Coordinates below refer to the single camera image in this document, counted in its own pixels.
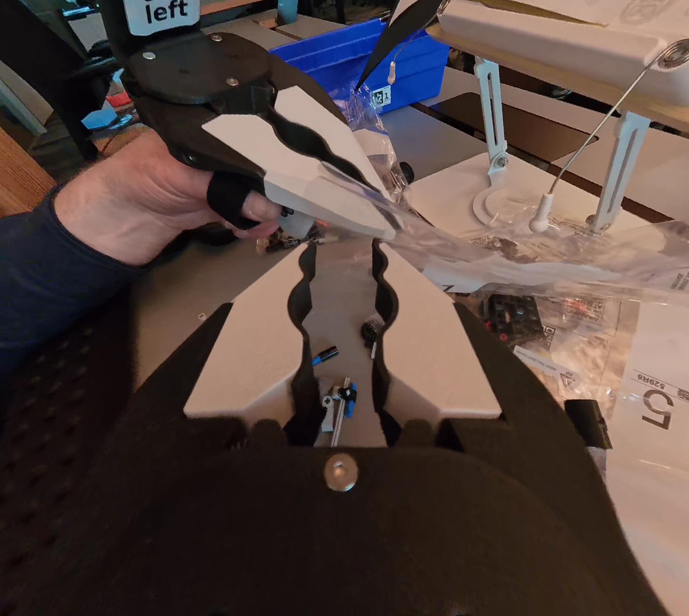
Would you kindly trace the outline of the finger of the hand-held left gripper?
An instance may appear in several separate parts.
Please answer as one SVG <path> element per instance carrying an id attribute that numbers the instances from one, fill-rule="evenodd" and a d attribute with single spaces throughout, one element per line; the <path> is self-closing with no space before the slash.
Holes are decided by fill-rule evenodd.
<path id="1" fill-rule="evenodd" d="M 390 198 L 288 147 L 273 127 L 273 112 L 221 114 L 202 130 L 263 171 L 265 196 L 274 203 L 383 241 L 398 233 Z"/>
<path id="2" fill-rule="evenodd" d="M 391 197 L 342 115 L 329 111 L 302 88 L 291 86 L 277 92 L 273 127 L 298 153 L 332 166 L 383 197 Z"/>

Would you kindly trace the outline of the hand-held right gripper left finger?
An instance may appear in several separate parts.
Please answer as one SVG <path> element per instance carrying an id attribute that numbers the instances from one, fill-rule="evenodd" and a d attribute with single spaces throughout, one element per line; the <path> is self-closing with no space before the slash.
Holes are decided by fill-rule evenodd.
<path id="1" fill-rule="evenodd" d="M 183 407 L 187 418 L 236 418 L 247 429 L 272 420 L 292 445 L 314 445 L 318 381 L 303 323 L 315 262 L 315 244 L 300 244 L 231 302 Z"/>

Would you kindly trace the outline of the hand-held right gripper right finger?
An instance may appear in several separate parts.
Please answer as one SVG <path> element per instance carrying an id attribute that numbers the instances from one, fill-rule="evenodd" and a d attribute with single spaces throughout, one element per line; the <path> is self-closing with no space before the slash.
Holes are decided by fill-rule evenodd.
<path id="1" fill-rule="evenodd" d="M 446 420 L 498 420 L 502 408 L 454 302 L 398 252 L 372 244 L 375 339 L 372 398 L 387 446 L 409 422 L 435 434 Z"/>

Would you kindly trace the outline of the small clear bag toy pieces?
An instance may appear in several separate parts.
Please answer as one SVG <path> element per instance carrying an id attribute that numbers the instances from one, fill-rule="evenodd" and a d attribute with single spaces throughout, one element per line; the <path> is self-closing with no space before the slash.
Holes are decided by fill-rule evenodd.
<path id="1" fill-rule="evenodd" d="M 534 292 L 554 298 L 596 297 L 688 306 L 688 288 L 672 287 L 677 273 L 688 272 L 688 226 L 683 222 L 634 225 L 613 232 L 594 231 L 570 215 L 549 212 L 538 218 L 534 197 L 513 188 L 488 188 L 480 205 L 492 205 L 487 223 L 473 211 L 477 196 L 463 200 L 456 188 L 443 201 L 440 185 L 426 179 L 405 189 L 393 202 L 346 184 L 361 214 L 361 225 L 319 216 L 320 235 L 343 239 L 364 236 L 389 243 L 442 287 Z"/>

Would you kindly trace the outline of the person's left hand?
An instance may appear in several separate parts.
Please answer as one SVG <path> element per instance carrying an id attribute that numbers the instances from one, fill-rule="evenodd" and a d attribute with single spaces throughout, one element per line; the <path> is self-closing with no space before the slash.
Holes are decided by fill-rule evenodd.
<path id="1" fill-rule="evenodd" d="M 282 208 L 250 191 L 240 214 L 258 224 L 239 230 L 207 202 L 213 174 L 171 156 L 152 130 L 74 177 L 55 196 L 56 218 L 92 250 L 131 266 L 150 263 L 185 230 L 221 223 L 238 238 L 263 238 L 278 227 Z"/>

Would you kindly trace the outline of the blue plastic bin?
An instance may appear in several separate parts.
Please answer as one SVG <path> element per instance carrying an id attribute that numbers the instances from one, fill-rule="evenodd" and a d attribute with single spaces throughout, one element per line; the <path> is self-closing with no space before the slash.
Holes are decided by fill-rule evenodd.
<path id="1" fill-rule="evenodd" d="M 319 69 L 346 61 L 366 62 L 373 54 L 386 22 L 373 18 L 270 50 L 281 60 L 301 70 Z M 449 47 L 425 31 L 410 35 L 388 51 L 377 64 L 402 61 L 412 57 L 432 57 L 436 64 L 445 63 Z"/>
<path id="2" fill-rule="evenodd" d="M 329 94 L 353 89 L 375 46 L 373 37 L 326 46 L 313 37 L 271 50 L 313 78 Z M 440 93 L 449 47 L 428 36 L 390 52 L 366 78 L 365 95 L 380 113 L 419 103 Z"/>

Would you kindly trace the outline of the cluster of dark toy pieces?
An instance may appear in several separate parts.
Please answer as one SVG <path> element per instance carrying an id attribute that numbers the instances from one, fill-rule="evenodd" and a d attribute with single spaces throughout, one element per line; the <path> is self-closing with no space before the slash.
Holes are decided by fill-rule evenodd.
<path id="1" fill-rule="evenodd" d="M 303 243 L 323 244 L 325 242 L 327 242 L 327 237 L 315 225 L 311 227 L 303 238 L 292 236 L 280 228 L 267 238 L 257 240 L 256 252 L 259 256 L 263 256 L 278 251 L 290 250 Z"/>

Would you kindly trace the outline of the crumpled empty clear bag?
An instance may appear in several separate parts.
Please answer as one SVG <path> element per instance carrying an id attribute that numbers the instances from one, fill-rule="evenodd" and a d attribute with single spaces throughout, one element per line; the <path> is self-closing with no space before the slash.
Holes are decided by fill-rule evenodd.
<path id="1" fill-rule="evenodd" d="M 353 130 L 355 138 L 383 182 L 386 193 L 398 205 L 409 209 L 407 190 L 416 175 L 408 162 L 399 161 L 372 92 L 366 85 L 356 90 L 354 84 L 350 84 L 329 90 L 329 95 Z"/>

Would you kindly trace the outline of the black office chair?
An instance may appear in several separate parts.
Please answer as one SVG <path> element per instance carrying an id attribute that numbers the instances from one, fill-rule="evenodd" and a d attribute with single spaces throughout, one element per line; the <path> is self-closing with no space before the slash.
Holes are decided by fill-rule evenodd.
<path id="1" fill-rule="evenodd" d="M 102 108 L 121 68 L 109 47 L 105 57 L 85 56 L 20 0 L 1 0 L 1 61 L 47 101 L 84 160 L 96 161 L 99 149 L 82 120 Z"/>

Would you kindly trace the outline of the black chunky toy connector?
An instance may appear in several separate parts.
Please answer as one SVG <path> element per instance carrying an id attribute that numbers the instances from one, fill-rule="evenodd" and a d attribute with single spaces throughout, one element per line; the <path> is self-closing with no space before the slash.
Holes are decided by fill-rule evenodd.
<path id="1" fill-rule="evenodd" d="M 608 426 L 597 400 L 584 398 L 567 399 L 564 401 L 564 412 L 572 422 L 586 448 L 602 451 L 613 449 Z"/>

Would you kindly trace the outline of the black perforated pad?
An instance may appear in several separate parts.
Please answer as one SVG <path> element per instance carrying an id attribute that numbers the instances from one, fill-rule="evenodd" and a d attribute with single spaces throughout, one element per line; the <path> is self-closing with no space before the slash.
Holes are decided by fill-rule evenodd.
<path id="1" fill-rule="evenodd" d="M 64 536 L 74 501 L 117 422 L 133 411 L 134 436 L 182 422 L 200 371 L 228 317 L 225 303 L 134 388 L 136 338 L 119 293 L 29 354 L 3 384 L 1 407 L 1 614 L 17 615 L 39 564 Z"/>

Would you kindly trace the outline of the wooden book stand white legs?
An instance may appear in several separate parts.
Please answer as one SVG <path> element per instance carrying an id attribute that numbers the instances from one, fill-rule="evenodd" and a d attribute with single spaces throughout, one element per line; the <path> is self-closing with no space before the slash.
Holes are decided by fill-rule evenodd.
<path id="1" fill-rule="evenodd" d="M 500 192 L 507 175 L 500 65 L 610 104 L 606 116 L 542 195 L 529 223 L 532 232 L 546 230 L 557 184 L 616 110 L 622 110 L 622 118 L 597 211 L 589 224 L 595 232 L 615 221 L 650 123 L 688 129 L 687 37 L 670 41 L 669 34 L 542 17 L 469 0 L 400 1 L 356 87 L 366 82 L 396 46 L 421 30 L 475 57 L 489 188 L 476 196 L 473 210 L 485 224 L 495 220 L 495 215 L 489 214 L 488 197 Z"/>

